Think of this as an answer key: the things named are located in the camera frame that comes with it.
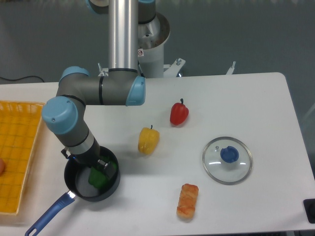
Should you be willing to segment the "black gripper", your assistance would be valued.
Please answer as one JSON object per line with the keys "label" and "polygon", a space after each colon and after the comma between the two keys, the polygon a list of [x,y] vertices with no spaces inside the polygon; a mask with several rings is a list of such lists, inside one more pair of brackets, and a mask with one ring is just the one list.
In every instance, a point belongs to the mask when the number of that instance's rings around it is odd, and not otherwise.
{"label": "black gripper", "polygon": [[82,154],[72,153],[68,155],[65,148],[61,150],[61,153],[66,159],[73,160],[81,165],[91,168],[91,174],[96,174],[98,170],[109,179],[112,179],[116,174],[116,169],[110,161],[106,162],[100,159],[99,145],[92,146],[89,150]]}

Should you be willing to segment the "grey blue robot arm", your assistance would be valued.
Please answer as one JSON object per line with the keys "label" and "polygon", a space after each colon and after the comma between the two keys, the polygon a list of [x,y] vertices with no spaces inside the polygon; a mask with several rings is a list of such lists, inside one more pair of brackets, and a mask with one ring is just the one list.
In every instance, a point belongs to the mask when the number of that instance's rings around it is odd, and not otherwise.
{"label": "grey blue robot arm", "polygon": [[67,68],[57,94],[42,109],[47,127],[76,160],[108,177],[116,169],[100,157],[100,146],[84,121],[88,105],[139,106],[145,101],[145,79],[138,74],[138,26],[156,16],[153,0],[109,1],[108,75],[90,77],[80,67]]}

